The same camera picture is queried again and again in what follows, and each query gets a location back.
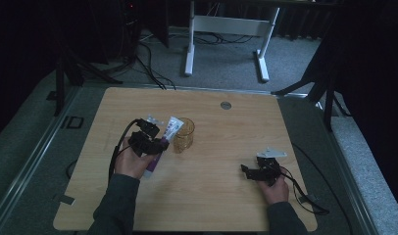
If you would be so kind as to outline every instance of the wooden table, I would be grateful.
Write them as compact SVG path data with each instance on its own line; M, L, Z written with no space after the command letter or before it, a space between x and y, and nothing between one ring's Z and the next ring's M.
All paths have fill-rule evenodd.
M221 102L230 102L225 110ZM256 154L271 147L287 153L278 162L288 168L304 191L300 169L276 97L213 91L109 88L92 123L54 220L59 230L87 230L107 188L110 159L125 127L136 118L170 116L195 123L193 145L181 154L173 146L163 154L150 178L142 178L134 230L267 231L266 203L257 184L240 165L257 167ZM161 126L162 136L165 126ZM290 203L309 231L313 214Z

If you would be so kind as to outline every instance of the dark fabric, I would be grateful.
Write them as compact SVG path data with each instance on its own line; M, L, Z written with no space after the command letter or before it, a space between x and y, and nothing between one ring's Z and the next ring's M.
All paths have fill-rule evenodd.
M95 221L87 234L132 234L138 179L113 174L107 193L94 213ZM277 203L267 209L271 235L308 234L303 222L289 203Z
M270 235L308 234L296 211L287 202L276 203L268 207Z
M132 234L138 179L113 174L87 234Z

